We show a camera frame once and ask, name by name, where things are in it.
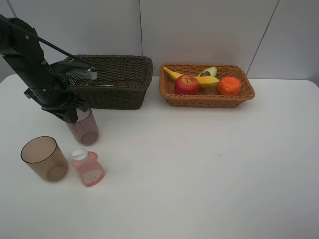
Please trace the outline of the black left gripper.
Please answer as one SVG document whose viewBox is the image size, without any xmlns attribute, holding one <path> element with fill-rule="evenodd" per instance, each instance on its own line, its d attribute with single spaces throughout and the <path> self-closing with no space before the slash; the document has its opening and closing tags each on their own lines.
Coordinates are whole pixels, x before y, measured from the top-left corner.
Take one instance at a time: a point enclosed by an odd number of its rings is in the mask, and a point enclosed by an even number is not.
<svg viewBox="0 0 319 239">
<path fill-rule="evenodd" d="M 24 76 L 28 86 L 24 94 L 36 101 L 46 111 L 64 122 L 77 122 L 77 111 L 87 111 L 90 106 L 83 98 L 75 95 L 64 77 L 45 73 Z"/>
</svg>

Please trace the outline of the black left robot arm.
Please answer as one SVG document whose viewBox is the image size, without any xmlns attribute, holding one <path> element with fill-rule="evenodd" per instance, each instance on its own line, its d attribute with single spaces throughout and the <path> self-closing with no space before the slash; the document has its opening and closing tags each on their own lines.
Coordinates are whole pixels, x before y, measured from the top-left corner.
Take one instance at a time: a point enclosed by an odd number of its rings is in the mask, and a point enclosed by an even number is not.
<svg viewBox="0 0 319 239">
<path fill-rule="evenodd" d="M 70 57 L 48 64 L 40 43 Z M 25 95 L 64 122 L 78 121 L 77 109 L 87 111 L 85 99 L 70 89 L 67 73 L 89 71 L 85 61 L 40 38 L 36 30 L 19 18 L 0 17 L 0 54 L 28 86 Z"/>
</svg>

